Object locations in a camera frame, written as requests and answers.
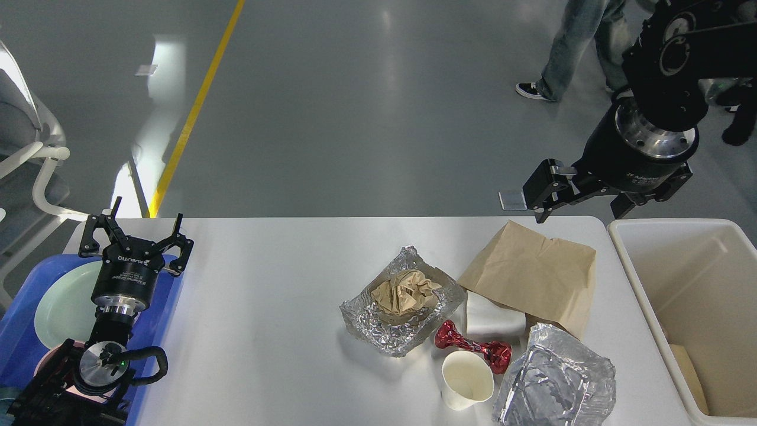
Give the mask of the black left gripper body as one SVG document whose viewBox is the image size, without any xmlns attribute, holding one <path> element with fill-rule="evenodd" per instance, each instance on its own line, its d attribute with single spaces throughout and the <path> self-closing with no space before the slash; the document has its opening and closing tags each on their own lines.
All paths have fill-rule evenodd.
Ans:
<svg viewBox="0 0 757 426">
<path fill-rule="evenodd" d="M 151 306 L 160 269 L 165 265 L 162 253 L 143 241 L 122 247 L 111 243 L 103 250 L 102 268 L 98 273 L 91 300 L 105 308 L 124 298 L 132 299 L 135 312 Z"/>
</svg>

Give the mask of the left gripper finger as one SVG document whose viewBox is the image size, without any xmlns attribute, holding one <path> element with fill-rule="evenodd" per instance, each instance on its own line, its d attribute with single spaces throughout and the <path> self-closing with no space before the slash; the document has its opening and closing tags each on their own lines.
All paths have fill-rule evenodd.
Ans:
<svg viewBox="0 0 757 426">
<path fill-rule="evenodd" d="M 181 234 L 180 226 L 182 218 L 183 215 L 178 214 L 174 221 L 172 234 L 157 243 L 153 243 L 148 249 L 148 267 L 156 273 L 159 270 L 165 269 L 163 253 L 174 247 L 179 248 L 179 256 L 170 262 L 167 268 L 168 273 L 173 275 L 173 277 L 179 277 L 186 270 L 187 262 L 194 248 L 194 242 L 191 239 L 187 239 L 186 235 Z"/>
<path fill-rule="evenodd" d="M 103 252 L 106 259 L 126 259 L 132 253 L 130 237 L 124 234 L 124 230 L 115 219 L 121 200 L 121 197 L 116 197 L 109 212 L 88 216 L 79 245 L 78 256 L 80 258 L 89 258 L 99 253 L 100 244 L 94 238 L 94 232 L 98 228 L 105 230 L 105 234 L 111 243 Z"/>
</svg>

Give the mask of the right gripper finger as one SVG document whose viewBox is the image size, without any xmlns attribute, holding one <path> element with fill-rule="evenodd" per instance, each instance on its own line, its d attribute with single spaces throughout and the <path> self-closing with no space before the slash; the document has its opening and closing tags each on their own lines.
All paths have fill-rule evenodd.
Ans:
<svg viewBox="0 0 757 426">
<path fill-rule="evenodd" d="M 692 178 L 693 172 L 687 162 L 684 162 L 671 176 L 667 177 L 659 186 L 651 191 L 628 192 L 621 191 L 617 197 L 610 203 L 611 210 L 615 219 L 622 219 L 635 207 L 646 205 L 647 202 L 654 200 L 665 202 L 671 199 L 676 192 L 684 186 L 689 178 Z"/>
<path fill-rule="evenodd" d="M 617 196 L 619 191 L 592 173 L 565 166 L 555 159 L 545 159 L 522 186 L 522 194 L 526 208 L 533 210 L 535 220 L 541 224 L 557 208 L 595 196 Z"/>
</svg>

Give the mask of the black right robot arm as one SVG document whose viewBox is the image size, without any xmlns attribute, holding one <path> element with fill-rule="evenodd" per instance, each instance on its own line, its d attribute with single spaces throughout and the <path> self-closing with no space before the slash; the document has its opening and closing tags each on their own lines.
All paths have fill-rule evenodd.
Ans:
<svg viewBox="0 0 757 426">
<path fill-rule="evenodd" d="M 733 123 L 722 139 L 749 140 L 755 128 L 755 19 L 738 21 L 741 1 L 660 1 L 625 54 L 631 91 L 613 95 L 608 111 L 571 166 L 543 160 L 514 193 L 501 192 L 505 210 L 531 210 L 543 223 L 557 208 L 612 196 L 615 218 L 681 188 L 698 148 L 697 124 L 708 100 L 700 81 L 747 78 Z"/>
</svg>

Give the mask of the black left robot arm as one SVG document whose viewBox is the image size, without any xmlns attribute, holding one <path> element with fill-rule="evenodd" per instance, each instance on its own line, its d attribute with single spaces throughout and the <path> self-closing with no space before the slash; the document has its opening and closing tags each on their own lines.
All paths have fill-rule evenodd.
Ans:
<svg viewBox="0 0 757 426">
<path fill-rule="evenodd" d="M 95 322 L 83 345 L 67 338 L 7 409 L 14 425 L 124 425 L 130 388 L 151 385 L 169 370 L 160 346 L 130 346 L 138 316 L 152 306 L 160 272 L 179 277 L 194 248 L 182 234 L 182 214 L 170 235 L 152 241 L 117 224 L 121 204 L 90 215 L 79 257 L 98 258 L 91 302 Z"/>
</svg>

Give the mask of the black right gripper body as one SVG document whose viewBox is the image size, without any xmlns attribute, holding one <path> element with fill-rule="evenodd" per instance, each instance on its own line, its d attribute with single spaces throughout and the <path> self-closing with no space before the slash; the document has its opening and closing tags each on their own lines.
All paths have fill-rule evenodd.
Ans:
<svg viewBox="0 0 757 426">
<path fill-rule="evenodd" d="M 617 191 L 648 192 L 673 175 L 697 148 L 698 129 L 663 130 L 641 114 L 635 99 L 621 98 L 587 141 L 580 172 Z"/>
</svg>

